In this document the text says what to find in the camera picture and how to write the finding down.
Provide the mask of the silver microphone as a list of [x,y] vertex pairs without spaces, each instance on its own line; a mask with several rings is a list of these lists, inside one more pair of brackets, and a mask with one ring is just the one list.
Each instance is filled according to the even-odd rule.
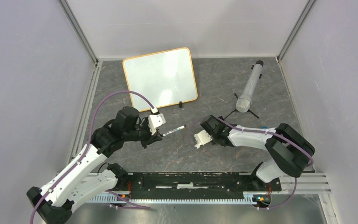
[[255,92],[257,83],[262,75],[264,62],[261,60],[256,61],[254,64],[248,81],[245,85],[244,91],[238,97],[236,102],[236,110],[239,112],[247,112],[252,104],[253,94]]

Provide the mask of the white whiteboard marker pen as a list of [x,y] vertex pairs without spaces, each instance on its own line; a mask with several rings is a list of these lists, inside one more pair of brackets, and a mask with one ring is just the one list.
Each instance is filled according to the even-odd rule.
[[177,131],[180,131],[180,130],[183,130],[183,129],[185,129],[185,128],[186,128],[186,125],[179,126],[179,127],[177,127],[177,128],[174,128],[174,129],[172,129],[172,130],[170,130],[170,131],[168,131],[168,132],[162,134],[162,136],[163,136],[163,137],[168,136],[168,135],[170,135],[170,134],[173,134],[173,133],[175,133],[175,132],[177,132]]

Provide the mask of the white whiteboard with yellow frame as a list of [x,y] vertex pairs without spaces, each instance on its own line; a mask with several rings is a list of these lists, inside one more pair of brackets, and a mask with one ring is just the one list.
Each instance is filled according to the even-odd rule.
[[165,50],[122,61],[128,90],[144,96],[157,108],[198,98],[192,56],[187,47]]

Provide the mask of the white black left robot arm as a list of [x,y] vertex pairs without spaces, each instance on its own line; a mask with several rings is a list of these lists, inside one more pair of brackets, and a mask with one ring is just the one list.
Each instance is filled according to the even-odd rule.
[[114,119],[96,129],[90,142],[55,178],[42,187],[31,187],[27,192],[33,211],[30,223],[36,214],[47,224],[64,224],[84,203],[103,191],[115,188],[123,190],[128,184],[120,166],[114,165],[96,177],[84,182],[84,178],[97,166],[121,149],[125,142],[139,141],[143,148],[161,141],[158,127],[166,123],[164,115],[153,108],[143,119],[139,111],[125,106]]

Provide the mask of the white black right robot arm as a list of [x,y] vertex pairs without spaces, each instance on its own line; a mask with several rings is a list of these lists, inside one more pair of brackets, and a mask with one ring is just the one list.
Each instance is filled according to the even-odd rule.
[[255,190],[285,175],[298,178],[314,164],[315,148],[290,125],[274,128],[249,128],[231,124],[222,117],[210,115],[201,122],[202,131],[194,135],[195,148],[212,143],[223,147],[251,147],[268,152],[271,159],[263,162],[251,176]]

